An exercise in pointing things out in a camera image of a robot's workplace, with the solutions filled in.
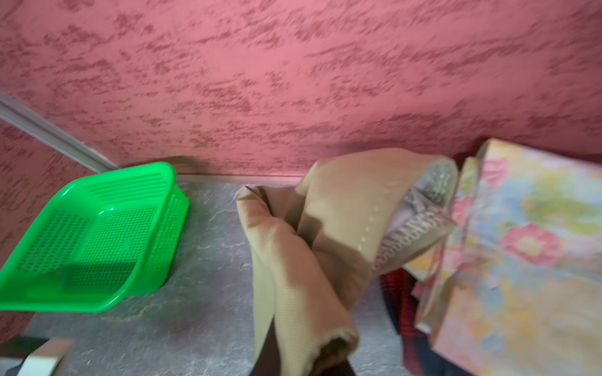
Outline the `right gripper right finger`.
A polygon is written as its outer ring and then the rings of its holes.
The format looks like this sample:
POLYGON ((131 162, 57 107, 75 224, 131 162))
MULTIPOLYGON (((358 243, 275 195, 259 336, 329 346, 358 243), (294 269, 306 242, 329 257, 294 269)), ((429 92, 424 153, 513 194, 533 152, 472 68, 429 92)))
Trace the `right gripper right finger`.
POLYGON ((345 360, 343 363, 337 364, 321 372, 320 376, 355 376, 354 369, 350 362, 345 360))

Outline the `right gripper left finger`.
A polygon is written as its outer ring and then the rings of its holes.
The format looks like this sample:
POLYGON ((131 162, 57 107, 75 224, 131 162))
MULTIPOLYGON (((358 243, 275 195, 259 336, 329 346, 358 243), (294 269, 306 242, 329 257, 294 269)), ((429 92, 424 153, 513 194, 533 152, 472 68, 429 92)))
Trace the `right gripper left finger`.
POLYGON ((260 355, 249 376, 280 376, 280 351, 274 321, 271 322, 260 355))

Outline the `olive green garment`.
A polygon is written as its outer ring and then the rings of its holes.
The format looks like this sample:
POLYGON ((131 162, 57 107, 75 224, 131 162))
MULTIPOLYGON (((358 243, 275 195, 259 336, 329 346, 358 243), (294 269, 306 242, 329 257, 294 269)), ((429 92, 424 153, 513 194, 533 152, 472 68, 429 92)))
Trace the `olive green garment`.
POLYGON ((458 177, 451 158, 380 149, 318 161, 296 186, 242 188, 256 359, 274 321, 280 375, 348 360, 360 342, 351 309, 373 278, 451 233, 458 177))

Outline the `red plaid skirt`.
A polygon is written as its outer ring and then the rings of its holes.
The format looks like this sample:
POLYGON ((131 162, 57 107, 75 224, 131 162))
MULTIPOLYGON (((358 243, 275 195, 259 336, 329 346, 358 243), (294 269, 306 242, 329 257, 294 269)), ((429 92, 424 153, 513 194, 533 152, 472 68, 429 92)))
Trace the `red plaid skirt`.
POLYGON ((464 369, 434 352, 426 334, 414 326, 418 299, 412 295, 416 279, 404 269, 380 277, 387 313, 401 337, 404 368, 417 376, 467 376, 464 369))

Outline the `pastel floral skirt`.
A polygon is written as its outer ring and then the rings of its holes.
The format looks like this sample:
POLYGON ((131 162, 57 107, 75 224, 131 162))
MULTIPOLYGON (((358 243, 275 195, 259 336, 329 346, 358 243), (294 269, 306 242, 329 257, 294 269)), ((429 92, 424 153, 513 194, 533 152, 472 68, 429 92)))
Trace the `pastel floral skirt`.
POLYGON ((415 289, 430 349, 473 375, 599 375, 600 165, 499 139, 426 163, 456 221, 415 289))

